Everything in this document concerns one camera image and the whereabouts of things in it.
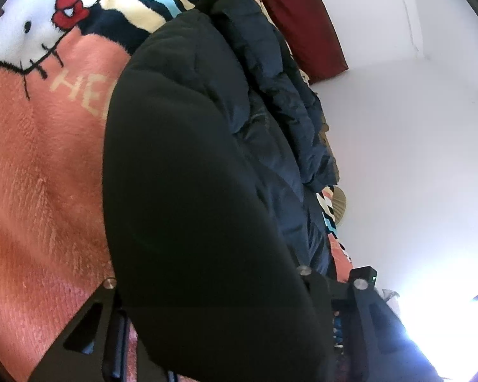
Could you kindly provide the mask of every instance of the white wall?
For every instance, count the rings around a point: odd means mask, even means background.
[[[429,278],[445,283],[437,273],[464,260],[475,270],[464,296],[475,292],[478,102],[428,60],[364,67],[313,89],[348,198],[339,234],[356,264],[408,295]]]
[[[416,55],[404,0],[323,0],[350,69]]]
[[[323,1],[350,67],[312,86],[348,199],[339,237],[356,266],[378,269],[379,287],[400,292],[404,323],[442,375],[469,380],[478,18],[465,0]]]

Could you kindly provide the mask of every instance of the black puffer jacket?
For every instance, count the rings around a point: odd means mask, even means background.
[[[324,380],[326,343],[293,264],[329,263],[315,193],[336,179],[321,114],[253,0],[201,0],[131,58],[106,125],[105,226],[160,364],[202,382]]]

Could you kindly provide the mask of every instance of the bright window light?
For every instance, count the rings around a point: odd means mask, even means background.
[[[478,301],[441,300],[440,308],[404,305],[402,321],[437,372],[453,382],[469,382],[478,372]]]

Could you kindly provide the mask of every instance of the colorful bedding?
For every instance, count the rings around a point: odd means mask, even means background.
[[[338,240],[337,223],[333,211],[333,187],[324,188],[322,193],[317,195],[317,198],[322,207],[322,216],[326,222],[326,232],[334,261],[334,271],[328,271],[328,275],[339,282],[346,283],[349,279],[349,273],[354,267],[347,250]]]
[[[196,1],[8,0],[0,10],[0,360],[18,382],[113,275],[101,203],[111,93],[131,53]]]

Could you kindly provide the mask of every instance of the bed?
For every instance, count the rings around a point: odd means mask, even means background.
[[[198,0],[24,1],[0,8],[0,363],[17,382],[113,276],[101,196],[110,98],[141,42]],[[332,189],[321,198],[345,277]],[[134,331],[130,342],[134,380]]]

